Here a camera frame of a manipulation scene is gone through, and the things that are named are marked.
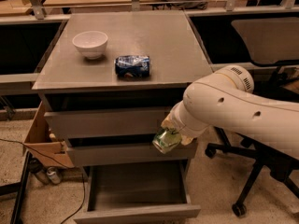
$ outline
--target soda can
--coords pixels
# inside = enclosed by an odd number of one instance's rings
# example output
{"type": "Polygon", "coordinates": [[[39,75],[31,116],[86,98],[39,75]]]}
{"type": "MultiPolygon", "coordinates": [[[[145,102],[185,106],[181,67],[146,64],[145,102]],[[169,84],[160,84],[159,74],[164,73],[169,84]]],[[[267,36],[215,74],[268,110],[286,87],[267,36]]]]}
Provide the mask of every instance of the soda can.
{"type": "Polygon", "coordinates": [[[152,144],[155,145],[160,152],[166,154],[181,142],[181,134],[175,129],[161,128],[154,136],[152,144]]]}
{"type": "Polygon", "coordinates": [[[149,56],[120,56],[114,61],[115,73],[119,77],[148,77],[150,75],[149,56]]]}
{"type": "Polygon", "coordinates": [[[50,167],[47,169],[47,176],[53,184],[59,184],[63,179],[61,173],[55,167],[50,167]]]}

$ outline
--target cable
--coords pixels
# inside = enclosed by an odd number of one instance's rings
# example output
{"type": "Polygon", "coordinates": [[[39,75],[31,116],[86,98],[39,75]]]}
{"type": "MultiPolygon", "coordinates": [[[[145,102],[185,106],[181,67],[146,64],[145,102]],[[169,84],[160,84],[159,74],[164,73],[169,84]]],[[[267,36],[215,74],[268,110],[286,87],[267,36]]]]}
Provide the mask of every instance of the cable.
{"type": "MultiPolygon", "coordinates": [[[[65,167],[65,168],[71,168],[71,167],[67,167],[67,166],[65,166],[64,164],[60,163],[59,161],[55,160],[53,157],[50,157],[50,156],[48,156],[48,155],[45,155],[45,154],[43,154],[43,153],[41,153],[41,152],[35,150],[34,148],[31,148],[31,147],[26,146],[26,145],[25,145],[23,142],[21,142],[21,141],[8,140],[8,139],[4,139],[4,138],[0,138],[0,141],[9,142],[9,143],[16,143],[16,144],[21,144],[21,145],[23,145],[24,147],[29,148],[29,149],[33,150],[34,152],[36,152],[36,153],[38,153],[38,154],[40,154],[40,155],[42,155],[42,156],[44,156],[44,157],[46,157],[46,158],[49,158],[49,159],[51,159],[51,160],[53,160],[53,161],[56,161],[58,164],[62,165],[62,166],[65,167]]],[[[82,175],[82,184],[83,184],[83,201],[82,201],[82,204],[80,205],[80,207],[79,207],[73,214],[71,214],[71,215],[68,216],[66,219],[64,219],[64,220],[61,222],[61,224],[65,223],[69,218],[71,218],[73,215],[75,215],[75,214],[82,208],[82,206],[83,206],[83,204],[84,204],[84,202],[85,202],[85,196],[86,196],[86,194],[85,194],[85,185],[84,185],[84,177],[83,177],[83,175],[82,175]]]]}
{"type": "Polygon", "coordinates": [[[85,201],[85,186],[84,186],[84,177],[82,175],[82,184],[83,184],[83,201],[82,204],[80,205],[80,207],[77,209],[77,211],[75,211],[73,214],[71,214],[70,216],[68,216],[66,219],[64,219],[61,224],[64,224],[69,218],[71,218],[73,215],[75,215],[83,206],[84,201],[85,201]]]}

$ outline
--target drawer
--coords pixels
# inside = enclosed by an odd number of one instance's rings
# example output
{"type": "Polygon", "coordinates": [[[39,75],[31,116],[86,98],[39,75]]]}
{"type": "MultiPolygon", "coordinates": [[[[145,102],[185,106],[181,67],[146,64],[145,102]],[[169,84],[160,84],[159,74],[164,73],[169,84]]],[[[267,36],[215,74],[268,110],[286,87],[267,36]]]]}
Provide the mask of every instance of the drawer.
{"type": "Polygon", "coordinates": [[[181,161],[94,166],[88,183],[86,212],[78,223],[140,223],[197,217],[181,161]]]}
{"type": "Polygon", "coordinates": [[[52,111],[79,111],[111,108],[173,106],[180,102],[187,85],[180,88],[146,89],[129,91],[84,91],[49,93],[46,99],[52,111]]]}
{"type": "Polygon", "coordinates": [[[157,133],[169,107],[47,112],[45,119],[61,139],[157,133]]]}
{"type": "Polygon", "coordinates": [[[197,146],[197,140],[194,140],[187,146],[179,145],[169,153],[163,154],[151,141],[148,141],[148,143],[69,147],[66,152],[74,165],[81,167],[130,162],[192,159],[195,156],[197,146]]]}

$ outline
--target chair base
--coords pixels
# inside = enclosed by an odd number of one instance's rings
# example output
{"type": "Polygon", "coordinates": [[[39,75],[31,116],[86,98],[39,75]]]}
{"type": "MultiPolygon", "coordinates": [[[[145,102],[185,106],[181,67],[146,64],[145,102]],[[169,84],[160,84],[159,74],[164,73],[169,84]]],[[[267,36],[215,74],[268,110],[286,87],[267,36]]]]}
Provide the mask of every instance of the chair base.
{"type": "Polygon", "coordinates": [[[224,130],[216,128],[216,131],[220,135],[220,138],[225,142],[224,145],[209,143],[205,151],[209,158],[214,158],[217,150],[221,150],[223,153],[233,153],[255,160],[249,179],[238,200],[232,206],[237,217],[243,217],[247,213],[244,201],[264,166],[267,166],[270,169],[270,175],[273,178],[283,183],[297,198],[299,198],[299,188],[289,178],[293,170],[299,170],[299,160],[243,135],[241,135],[244,138],[241,145],[245,148],[232,147],[224,130]],[[254,145],[255,148],[248,149],[251,145],[254,145]]]}

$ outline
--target crushed can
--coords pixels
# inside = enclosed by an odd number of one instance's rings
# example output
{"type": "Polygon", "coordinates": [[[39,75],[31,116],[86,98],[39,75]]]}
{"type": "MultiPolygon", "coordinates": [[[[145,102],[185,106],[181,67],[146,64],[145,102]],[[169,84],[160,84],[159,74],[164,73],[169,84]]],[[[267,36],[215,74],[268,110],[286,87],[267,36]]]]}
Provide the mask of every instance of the crushed can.
{"type": "Polygon", "coordinates": [[[115,73],[119,77],[148,77],[150,56],[120,56],[114,60],[115,73]]]}
{"type": "Polygon", "coordinates": [[[166,154],[181,142],[181,134],[176,129],[161,128],[154,136],[152,144],[155,145],[160,152],[166,154]]]}

